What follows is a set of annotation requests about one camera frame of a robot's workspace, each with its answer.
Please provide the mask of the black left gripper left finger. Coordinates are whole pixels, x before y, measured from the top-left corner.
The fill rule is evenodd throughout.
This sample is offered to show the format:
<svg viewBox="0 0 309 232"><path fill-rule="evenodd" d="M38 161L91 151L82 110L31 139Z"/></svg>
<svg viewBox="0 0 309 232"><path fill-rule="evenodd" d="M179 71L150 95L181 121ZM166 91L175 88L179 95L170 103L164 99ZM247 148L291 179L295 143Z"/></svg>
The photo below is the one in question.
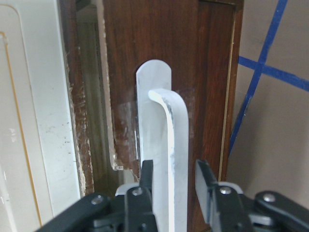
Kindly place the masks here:
<svg viewBox="0 0 309 232"><path fill-rule="evenodd" d="M123 184L116 190L116 197L124 197L124 231L126 232L157 231L152 198L153 168L152 160L144 160L140 181Z"/></svg>

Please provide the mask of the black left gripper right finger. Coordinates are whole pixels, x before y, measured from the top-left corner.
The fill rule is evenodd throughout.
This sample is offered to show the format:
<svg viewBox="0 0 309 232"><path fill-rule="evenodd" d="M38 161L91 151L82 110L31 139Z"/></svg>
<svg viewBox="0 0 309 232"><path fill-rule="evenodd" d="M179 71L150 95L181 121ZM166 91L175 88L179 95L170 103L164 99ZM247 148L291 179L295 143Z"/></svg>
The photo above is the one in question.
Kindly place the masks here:
<svg viewBox="0 0 309 232"><path fill-rule="evenodd" d="M220 185L207 161L196 160L195 187L204 220L213 232L252 232L237 191Z"/></svg>

